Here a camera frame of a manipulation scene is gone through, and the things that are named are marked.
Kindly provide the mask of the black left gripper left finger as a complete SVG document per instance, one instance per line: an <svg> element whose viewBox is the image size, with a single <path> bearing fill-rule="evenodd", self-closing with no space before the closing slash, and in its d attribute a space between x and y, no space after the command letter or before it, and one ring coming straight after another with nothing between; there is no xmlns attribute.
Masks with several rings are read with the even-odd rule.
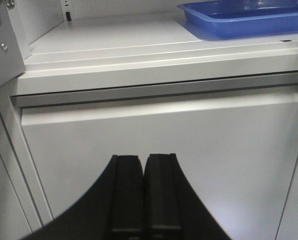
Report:
<svg viewBox="0 0 298 240"><path fill-rule="evenodd" d="M27 240L140 240L143 171L135 155L113 155L87 192Z"/></svg>

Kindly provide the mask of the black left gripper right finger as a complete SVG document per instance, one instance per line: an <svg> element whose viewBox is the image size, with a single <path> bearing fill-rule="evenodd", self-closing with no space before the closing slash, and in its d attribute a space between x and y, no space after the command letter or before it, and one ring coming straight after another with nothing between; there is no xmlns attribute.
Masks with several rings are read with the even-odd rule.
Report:
<svg viewBox="0 0 298 240"><path fill-rule="evenodd" d="M192 188L174 153L149 155L144 185L147 239L230 239Z"/></svg>

